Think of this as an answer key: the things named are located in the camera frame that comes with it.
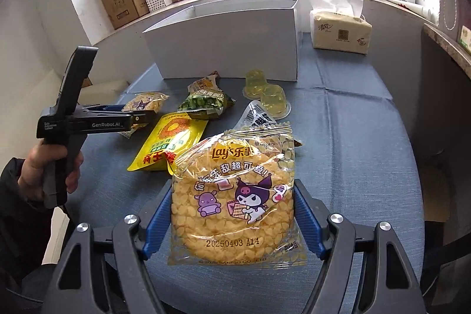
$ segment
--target white cardboard box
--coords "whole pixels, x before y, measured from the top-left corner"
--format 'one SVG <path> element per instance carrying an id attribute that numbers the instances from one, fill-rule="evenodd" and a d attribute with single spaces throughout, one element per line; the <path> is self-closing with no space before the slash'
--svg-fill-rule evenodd
<path id="1" fill-rule="evenodd" d="M 188 7 L 144 31 L 164 79 L 245 77 L 296 81 L 302 33 L 298 0 L 219 0 Z"/>

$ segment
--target potato chip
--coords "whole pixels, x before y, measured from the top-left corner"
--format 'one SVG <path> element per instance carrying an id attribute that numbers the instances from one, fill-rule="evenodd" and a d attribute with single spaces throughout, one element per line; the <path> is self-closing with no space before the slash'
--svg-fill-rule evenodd
<path id="1" fill-rule="evenodd" d="M 169 264 L 300 265 L 287 124 L 227 131 L 176 161 Z"/>

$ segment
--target tissue pack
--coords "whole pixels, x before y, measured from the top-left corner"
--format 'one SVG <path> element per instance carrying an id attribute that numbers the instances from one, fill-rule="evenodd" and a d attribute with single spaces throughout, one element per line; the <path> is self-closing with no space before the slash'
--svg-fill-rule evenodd
<path id="1" fill-rule="evenodd" d="M 330 11 L 311 11 L 311 38 L 314 48 L 368 53 L 371 24 L 361 18 Z"/>

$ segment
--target blue gripper pad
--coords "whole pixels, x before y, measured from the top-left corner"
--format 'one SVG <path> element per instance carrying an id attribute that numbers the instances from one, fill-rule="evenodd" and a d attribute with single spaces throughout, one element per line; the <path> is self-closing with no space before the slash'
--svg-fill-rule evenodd
<path id="1" fill-rule="evenodd" d="M 162 245 L 163 237 L 165 237 L 170 225 L 171 204 L 172 190 L 170 188 L 163 198 L 159 208 L 157 208 L 152 216 L 145 232 L 145 245 L 142 248 L 142 252 L 145 254 L 147 259 L 149 259 L 153 253 L 158 252 Z"/>
<path id="2" fill-rule="evenodd" d="M 322 243 L 321 227 L 296 185 L 294 186 L 294 216 L 308 249 L 320 259 L 324 259 L 326 248 Z"/>

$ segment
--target human hand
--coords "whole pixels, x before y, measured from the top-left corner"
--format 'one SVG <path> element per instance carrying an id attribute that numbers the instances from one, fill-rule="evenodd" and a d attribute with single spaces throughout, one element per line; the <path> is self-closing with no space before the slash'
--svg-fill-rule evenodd
<path id="1" fill-rule="evenodd" d="M 44 144 L 43 141 L 35 145 L 21 168 L 21 176 L 18 179 L 20 191 L 30 200 L 42 201 L 44 199 L 42 191 L 42 174 L 44 166 L 51 161 L 60 160 L 67 156 L 67 148 L 63 145 Z M 80 178 L 79 167 L 83 163 L 83 155 L 80 152 L 74 161 L 74 170 L 65 179 L 67 191 L 73 193 Z"/>

